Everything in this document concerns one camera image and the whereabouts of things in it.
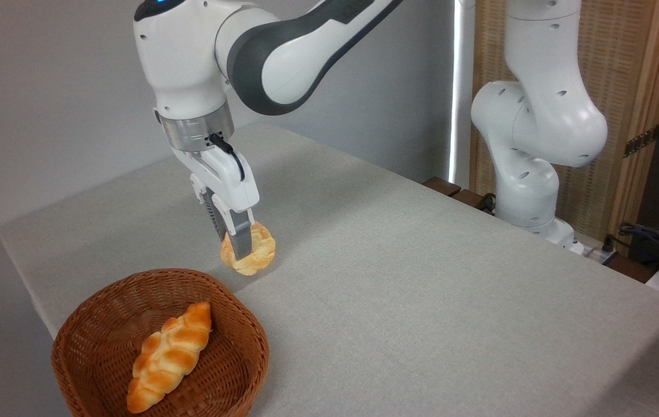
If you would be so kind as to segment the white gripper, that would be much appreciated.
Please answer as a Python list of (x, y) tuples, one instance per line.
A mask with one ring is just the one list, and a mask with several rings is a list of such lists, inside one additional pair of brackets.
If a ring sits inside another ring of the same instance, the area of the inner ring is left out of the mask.
[(217, 146), (200, 152), (172, 151), (190, 170), (192, 189), (220, 240), (229, 237), (234, 258), (246, 258), (253, 250), (252, 207), (260, 201), (260, 195), (244, 155), (226, 153)]

